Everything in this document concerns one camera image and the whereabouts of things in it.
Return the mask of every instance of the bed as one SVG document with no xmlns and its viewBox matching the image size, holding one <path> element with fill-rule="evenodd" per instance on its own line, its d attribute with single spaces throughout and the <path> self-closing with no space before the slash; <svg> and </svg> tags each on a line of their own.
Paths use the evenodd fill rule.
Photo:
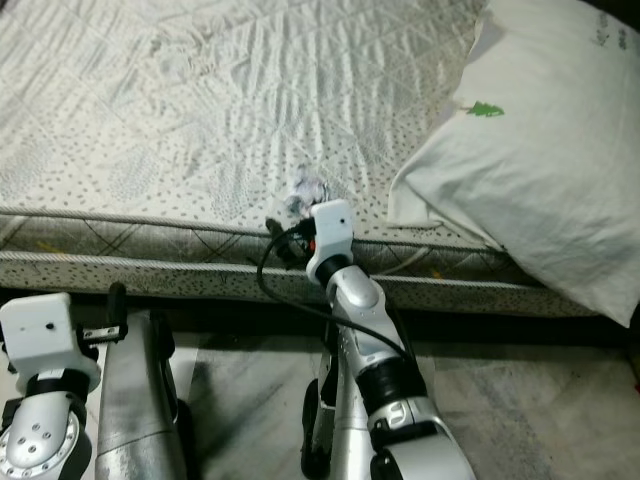
<svg viewBox="0 0 640 480">
<path fill-rule="evenodd" d="M 295 221 L 283 200 L 306 165 L 353 206 L 356 258 L 399 307 L 591 315 L 477 239 L 384 222 L 483 3 L 8 1 L 0 286 L 264 300 L 264 219 Z"/>
</svg>

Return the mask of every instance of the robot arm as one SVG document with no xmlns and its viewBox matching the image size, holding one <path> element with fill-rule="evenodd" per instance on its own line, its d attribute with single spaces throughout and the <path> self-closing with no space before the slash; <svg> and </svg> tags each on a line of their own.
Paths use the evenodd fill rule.
<svg viewBox="0 0 640 480">
<path fill-rule="evenodd" d="M 352 264 L 348 204 L 343 200 L 319 204 L 311 215 L 315 251 L 307 276 L 326 289 L 333 314 L 403 346 L 386 312 L 384 291 Z M 473 480 L 462 450 L 427 396 L 415 362 L 354 329 L 341 327 L 340 338 L 339 348 L 360 390 L 377 453 L 370 465 L 372 480 Z"/>
<path fill-rule="evenodd" d="M 115 287 L 116 294 L 124 289 Z M 11 300 L 0 308 L 4 347 L 24 396 L 8 418 L 5 409 L 0 479 L 77 480 L 89 464 L 85 403 L 101 374 L 98 351 L 89 345 L 123 338 L 126 323 L 75 329 L 69 306 L 69 295 L 58 293 Z"/>
</svg>

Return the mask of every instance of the white pillow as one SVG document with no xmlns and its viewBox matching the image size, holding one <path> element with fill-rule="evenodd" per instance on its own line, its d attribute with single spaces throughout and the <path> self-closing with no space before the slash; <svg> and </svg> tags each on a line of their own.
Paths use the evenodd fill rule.
<svg viewBox="0 0 640 480">
<path fill-rule="evenodd" d="M 492 0 L 442 122 L 396 177 L 388 220 L 477 235 L 628 326 L 640 300 L 640 36 L 577 0 Z"/>
</svg>

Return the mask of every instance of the marble floor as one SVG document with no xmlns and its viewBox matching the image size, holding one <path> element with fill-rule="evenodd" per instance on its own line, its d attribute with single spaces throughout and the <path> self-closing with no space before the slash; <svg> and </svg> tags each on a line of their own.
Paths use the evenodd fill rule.
<svg viewBox="0 0 640 480">
<path fill-rule="evenodd" d="M 302 399 L 320 344 L 298 337 L 178 335 L 205 480 L 303 479 Z M 640 393 L 623 352 L 418 344 L 432 396 L 479 480 L 640 478 Z M 0 364 L 0 400 L 12 377 Z M 99 392 L 89 400 L 95 438 Z M 83 480 L 93 478 L 89 470 Z"/>
</svg>

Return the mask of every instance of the white mattress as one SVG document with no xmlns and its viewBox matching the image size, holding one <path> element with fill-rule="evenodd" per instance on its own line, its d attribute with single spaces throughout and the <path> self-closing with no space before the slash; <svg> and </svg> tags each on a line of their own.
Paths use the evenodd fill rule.
<svg viewBox="0 0 640 480">
<path fill-rule="evenodd" d="M 517 293 L 440 307 L 519 311 L 535 290 L 556 314 L 584 313 L 444 227 L 384 223 L 391 180 L 457 85 L 482 4 L 10 0 L 0 285 L 100 291 L 118 278 L 137 293 L 260 298 L 264 219 L 294 220 L 283 200 L 305 164 L 349 200 L 358 257 L 403 285 L 403 306 L 438 307 L 427 284 L 464 296 L 490 281 Z M 225 271 L 240 277 L 211 280 Z"/>
</svg>

